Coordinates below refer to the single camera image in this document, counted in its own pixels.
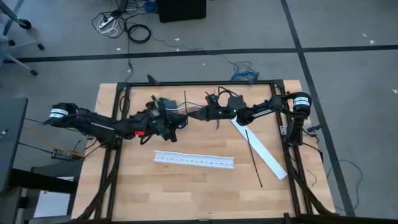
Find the chair wheel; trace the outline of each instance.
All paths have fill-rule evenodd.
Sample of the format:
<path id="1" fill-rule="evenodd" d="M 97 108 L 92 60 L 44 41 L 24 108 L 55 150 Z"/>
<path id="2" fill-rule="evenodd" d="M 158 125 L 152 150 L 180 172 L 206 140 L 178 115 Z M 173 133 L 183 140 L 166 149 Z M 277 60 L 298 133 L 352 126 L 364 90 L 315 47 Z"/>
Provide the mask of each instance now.
<path id="1" fill-rule="evenodd" d="M 44 50 L 44 49 L 45 49 L 44 46 L 43 46 L 42 44 L 37 44 L 37 47 L 38 47 L 40 50 Z"/>
<path id="2" fill-rule="evenodd" d="M 21 28 L 23 28 L 23 29 L 30 29 L 30 28 L 32 28 L 32 24 L 31 24 L 28 20 L 26 20 L 26 19 L 21 19 L 21 21 L 24 22 L 24 24 L 25 24 L 25 25 L 20 25 L 20 24 L 19 24 L 19 26 L 20 26 Z"/>
<path id="3" fill-rule="evenodd" d="M 31 70 L 30 74 L 32 74 L 33 76 L 36 76 L 38 73 L 35 70 Z"/>

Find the gray floor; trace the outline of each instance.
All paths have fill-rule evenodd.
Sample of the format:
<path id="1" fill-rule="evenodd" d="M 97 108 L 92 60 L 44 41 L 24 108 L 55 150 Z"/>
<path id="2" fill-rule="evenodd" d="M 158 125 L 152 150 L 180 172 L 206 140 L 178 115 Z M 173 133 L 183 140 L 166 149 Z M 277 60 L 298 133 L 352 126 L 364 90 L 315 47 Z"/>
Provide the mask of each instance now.
<path id="1" fill-rule="evenodd" d="M 393 0 L 316 1 L 288 0 L 294 24 L 303 47 L 342 47 L 398 44 L 398 2 Z M 127 37 L 101 38 L 91 20 L 109 9 L 110 0 L 25 0 L 19 16 L 29 19 L 35 30 L 27 34 L 15 24 L 9 37 L 17 43 L 32 37 L 46 51 L 26 48 L 17 57 L 123 54 Z M 208 1 L 207 18 L 198 21 L 161 24 L 157 15 L 137 16 L 135 22 L 149 26 L 158 39 L 191 48 L 245 49 L 293 48 L 294 43 L 279 0 Z M 173 52 L 161 42 L 150 40 L 131 44 L 131 52 Z M 326 120 L 340 159 L 357 164 L 364 173 L 359 188 L 357 216 L 398 218 L 398 171 L 395 139 L 398 135 L 394 114 L 398 95 L 396 58 L 398 51 L 335 52 L 305 54 L 317 88 Z M 231 61 L 250 60 L 261 79 L 298 79 L 308 91 L 297 54 L 227 55 Z M 143 82 L 146 74 L 160 81 L 228 80 L 232 66 L 220 56 L 159 57 L 132 59 L 135 68 L 130 82 Z M 0 98 L 29 98 L 27 117 L 44 120 L 51 105 L 70 101 L 93 109 L 100 83 L 121 82 L 127 75 L 127 59 L 82 60 L 30 63 L 39 72 L 31 77 L 14 64 L 0 69 Z M 72 148 L 79 134 L 38 126 L 58 146 Z M 21 141 L 40 147 L 28 131 Z M 321 139 L 320 149 L 326 151 Z M 21 146 L 15 166 L 56 163 L 46 154 Z M 330 168 L 325 159 L 325 169 Z M 342 163 L 351 199 L 357 201 L 358 171 Z M 330 178 L 333 199 L 342 207 L 334 179 Z"/>

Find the wooden tabletop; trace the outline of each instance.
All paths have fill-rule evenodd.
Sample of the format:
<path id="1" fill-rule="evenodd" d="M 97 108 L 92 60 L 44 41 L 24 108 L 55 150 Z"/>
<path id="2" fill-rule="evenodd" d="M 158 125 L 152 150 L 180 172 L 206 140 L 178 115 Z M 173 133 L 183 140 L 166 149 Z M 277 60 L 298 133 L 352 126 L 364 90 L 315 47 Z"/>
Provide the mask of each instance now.
<path id="1" fill-rule="evenodd" d="M 285 80 L 284 83 L 286 91 L 301 91 L 298 80 Z M 182 103 L 184 91 L 187 101 L 205 105 L 205 91 L 213 93 L 216 88 L 217 86 L 134 87 L 131 88 L 129 114 L 145 109 L 145 103 L 151 101 L 151 95 Z M 228 89 L 243 95 L 248 106 L 271 97 L 269 85 L 232 85 Z M 111 116 L 115 92 L 116 84 L 100 86 L 97 113 Z M 222 95 L 221 105 L 226 103 L 227 97 L 228 95 Z M 221 120 L 218 130 L 216 121 L 188 121 L 186 128 L 177 130 L 178 141 L 175 143 L 164 141 L 160 136 L 152 137 L 143 146 L 140 146 L 138 139 L 123 141 L 114 221 L 276 218 L 282 217 L 285 212 L 294 215 L 287 177 L 279 180 L 254 153 L 263 183 L 263 187 L 260 187 L 248 143 L 231 121 Z M 249 125 L 249 129 L 278 163 L 285 167 L 275 114 L 258 118 Z M 316 140 L 310 136 L 305 135 L 303 141 L 317 147 Z M 334 211 L 319 153 L 308 146 L 299 148 L 308 186 L 326 208 Z M 155 150 L 234 157 L 235 165 L 233 170 L 226 170 L 158 164 L 154 162 Z M 79 216 L 96 193 L 103 159 L 104 150 L 97 150 L 84 161 L 72 217 Z M 298 195 L 304 210 L 299 187 Z M 106 210 L 108 194 L 104 198 L 103 211 Z"/>

